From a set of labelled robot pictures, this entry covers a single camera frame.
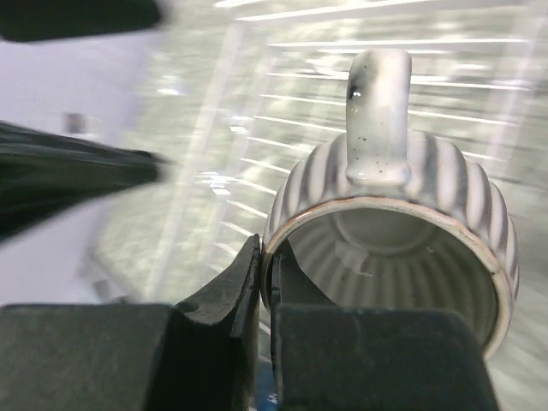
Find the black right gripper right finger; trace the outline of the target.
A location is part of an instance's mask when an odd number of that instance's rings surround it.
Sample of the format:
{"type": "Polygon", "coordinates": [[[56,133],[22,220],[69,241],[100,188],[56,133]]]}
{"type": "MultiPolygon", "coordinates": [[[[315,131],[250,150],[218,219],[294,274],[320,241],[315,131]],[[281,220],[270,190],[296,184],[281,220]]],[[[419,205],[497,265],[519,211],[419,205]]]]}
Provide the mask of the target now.
{"type": "Polygon", "coordinates": [[[271,270],[271,357],[282,410],[496,410],[478,343],[445,310],[334,305],[288,241],[271,270]]]}

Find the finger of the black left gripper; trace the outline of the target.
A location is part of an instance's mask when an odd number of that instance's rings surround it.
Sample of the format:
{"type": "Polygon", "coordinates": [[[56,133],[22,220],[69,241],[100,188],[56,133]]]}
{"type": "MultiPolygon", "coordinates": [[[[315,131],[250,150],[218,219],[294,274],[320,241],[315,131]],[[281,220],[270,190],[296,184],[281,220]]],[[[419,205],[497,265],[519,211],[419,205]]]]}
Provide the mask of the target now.
{"type": "Polygon", "coordinates": [[[158,182],[167,161],[150,152],[1,123],[1,241],[95,200],[158,182]]]}
{"type": "Polygon", "coordinates": [[[131,33],[161,21],[153,0],[1,0],[1,38],[11,42],[131,33]]]}

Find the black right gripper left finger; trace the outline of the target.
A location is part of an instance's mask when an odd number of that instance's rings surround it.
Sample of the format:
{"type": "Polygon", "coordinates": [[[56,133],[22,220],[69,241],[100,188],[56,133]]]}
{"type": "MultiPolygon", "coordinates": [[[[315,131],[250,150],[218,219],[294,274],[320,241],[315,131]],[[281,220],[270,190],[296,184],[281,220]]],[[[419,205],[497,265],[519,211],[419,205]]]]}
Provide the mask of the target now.
{"type": "Polygon", "coordinates": [[[260,241],[175,304],[1,310],[4,410],[245,410],[253,393],[260,241]]]}

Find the small dark blue mug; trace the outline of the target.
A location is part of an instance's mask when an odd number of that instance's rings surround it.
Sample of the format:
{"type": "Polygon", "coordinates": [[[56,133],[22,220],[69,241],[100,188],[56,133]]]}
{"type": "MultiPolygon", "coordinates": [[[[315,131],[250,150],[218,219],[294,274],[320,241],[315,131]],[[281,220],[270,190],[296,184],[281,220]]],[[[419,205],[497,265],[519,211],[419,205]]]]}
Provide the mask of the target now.
{"type": "Polygon", "coordinates": [[[277,388],[271,363],[259,360],[255,374],[254,409],[278,411],[277,388]]]}

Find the ribbed striped ceramic cup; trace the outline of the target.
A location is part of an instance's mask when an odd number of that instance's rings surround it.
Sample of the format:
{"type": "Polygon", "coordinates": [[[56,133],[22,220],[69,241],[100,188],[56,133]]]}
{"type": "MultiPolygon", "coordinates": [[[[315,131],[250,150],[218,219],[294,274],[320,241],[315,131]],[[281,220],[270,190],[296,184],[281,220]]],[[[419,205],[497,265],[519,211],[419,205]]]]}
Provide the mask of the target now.
{"type": "Polygon", "coordinates": [[[411,68],[399,49],[354,57],[345,131],[294,166],[266,219],[261,297],[272,309],[274,259],[288,243],[330,302],[449,309],[491,357],[519,290],[515,226],[478,163],[408,128],[411,68]]]}

